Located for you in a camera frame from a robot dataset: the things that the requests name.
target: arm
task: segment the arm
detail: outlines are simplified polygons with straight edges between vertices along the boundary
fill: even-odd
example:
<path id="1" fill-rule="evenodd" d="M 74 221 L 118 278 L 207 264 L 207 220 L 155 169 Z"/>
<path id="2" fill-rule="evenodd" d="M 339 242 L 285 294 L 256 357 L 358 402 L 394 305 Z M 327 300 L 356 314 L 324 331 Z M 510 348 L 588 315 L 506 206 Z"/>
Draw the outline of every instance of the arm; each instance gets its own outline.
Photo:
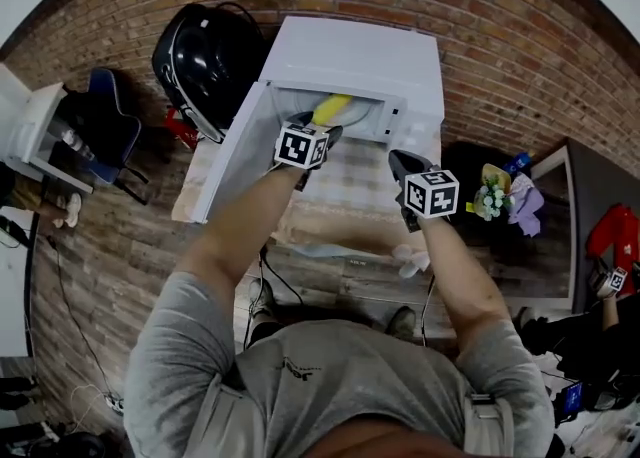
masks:
<path id="1" fill-rule="evenodd" d="M 447 222 L 436 218 L 420 225 L 438 292 L 458 336 L 457 367 L 476 392 L 509 403 L 514 456 L 544 456 L 553 436 L 551 400 L 498 287 Z"/>
<path id="2" fill-rule="evenodd" d="M 278 225 L 303 173 L 283 168 L 256 182 L 209 220 L 175 271 L 198 277 L 233 315 L 236 285 Z"/>
<path id="3" fill-rule="evenodd" d="M 434 218 L 421 219 L 420 227 L 462 352 L 487 325 L 510 321 L 509 311 L 495 282 L 451 225 Z"/>
<path id="4" fill-rule="evenodd" d="M 616 297 L 610 296 L 602 300 L 602 330 L 605 331 L 619 322 Z"/>
<path id="5" fill-rule="evenodd" d="M 129 358 L 124 424 L 136 456 L 182 456 L 205 396 L 220 393 L 235 357 L 236 284 L 302 173 L 260 179 L 209 221 L 167 280 Z"/>

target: sneaker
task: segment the sneaker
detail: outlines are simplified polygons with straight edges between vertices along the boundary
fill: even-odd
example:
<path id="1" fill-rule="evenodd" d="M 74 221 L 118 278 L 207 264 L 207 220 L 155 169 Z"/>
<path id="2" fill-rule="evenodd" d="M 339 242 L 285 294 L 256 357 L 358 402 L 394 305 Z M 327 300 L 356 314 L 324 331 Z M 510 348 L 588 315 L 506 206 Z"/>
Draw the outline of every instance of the sneaker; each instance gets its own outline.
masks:
<path id="1" fill-rule="evenodd" d="M 67 218 L 65 219 L 66 224 L 72 229 L 78 225 L 78 214 L 80 214 L 81 208 L 82 198 L 78 193 L 74 193 L 67 204 Z"/>
<path id="2" fill-rule="evenodd" d="M 520 335 L 522 344 L 532 355 L 543 355 L 545 347 L 545 325 L 547 318 L 538 317 L 538 313 L 532 307 L 523 307 L 518 315 L 513 318 L 513 326 Z"/>
<path id="3" fill-rule="evenodd" d="M 260 286 L 259 279 L 251 281 L 249 285 L 249 301 L 251 303 L 250 310 L 252 318 L 256 317 L 259 313 L 274 317 L 273 309 L 276 306 L 276 301 L 273 297 L 273 290 L 266 280 L 262 280 L 262 287 Z"/>
<path id="4" fill-rule="evenodd" d="M 391 318 L 391 321 L 389 321 L 389 326 L 387 326 L 385 334 L 403 341 L 411 341 L 413 340 L 413 330 L 416 327 L 416 321 L 417 317 L 413 309 L 410 309 L 406 305 L 400 307 Z"/>

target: person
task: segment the person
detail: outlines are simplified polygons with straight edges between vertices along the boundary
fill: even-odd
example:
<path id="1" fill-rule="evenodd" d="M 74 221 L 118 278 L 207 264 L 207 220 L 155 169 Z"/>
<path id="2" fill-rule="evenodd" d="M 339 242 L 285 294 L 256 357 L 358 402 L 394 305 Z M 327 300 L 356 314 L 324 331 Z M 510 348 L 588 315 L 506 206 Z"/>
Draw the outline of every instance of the person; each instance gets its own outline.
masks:
<path id="1" fill-rule="evenodd" d="M 125 382 L 136 456 L 468 456 L 474 393 L 506 401 L 514 455 L 544 456 L 553 411 L 542 375 L 495 283 L 440 218 L 420 226 L 457 335 L 455 364 L 348 321 L 265 331 L 274 323 L 266 288 L 253 300 L 254 335 L 263 335 L 235 355 L 235 288 L 302 175 L 291 167 L 263 176 L 210 218 L 166 281 Z"/>
<path id="2" fill-rule="evenodd" d="M 82 208 L 79 193 L 73 193 L 68 201 L 65 197 L 58 196 L 57 203 L 52 204 L 43 199 L 41 191 L 42 186 L 39 182 L 13 171 L 0 162 L 0 206 L 33 211 L 57 228 L 61 228 L 65 223 L 72 228 L 78 224 L 78 215 Z"/>
<path id="3" fill-rule="evenodd" d="M 0 378 L 0 410 L 17 410 L 28 405 L 31 400 L 22 392 L 29 392 L 35 387 L 33 378 Z"/>
<path id="4" fill-rule="evenodd" d="M 613 293 L 586 314 L 549 321 L 526 309 L 514 323 L 533 355 L 555 354 L 565 378 L 585 383 L 584 405 L 594 410 L 611 399 L 623 408 L 640 394 L 640 357 L 632 351 L 638 315 L 639 294 L 618 300 Z"/>

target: brick wall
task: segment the brick wall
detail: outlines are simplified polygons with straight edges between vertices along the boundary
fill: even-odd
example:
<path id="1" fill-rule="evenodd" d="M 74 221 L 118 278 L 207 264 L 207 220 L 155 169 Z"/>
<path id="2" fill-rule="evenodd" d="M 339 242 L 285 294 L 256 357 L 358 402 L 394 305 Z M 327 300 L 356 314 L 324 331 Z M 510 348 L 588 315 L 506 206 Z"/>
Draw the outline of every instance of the brick wall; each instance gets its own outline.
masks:
<path id="1" fill-rule="evenodd" d="M 105 65 L 125 72 L 159 122 L 166 100 L 150 55 L 183 5 L 222 0 L 46 0 L 0 57 L 31 88 L 83 89 Z M 571 136 L 640 177 L 638 44 L 597 0 L 235 0 L 267 32 L 286 15 L 357 19 L 437 37 L 443 141 L 539 154 Z"/>

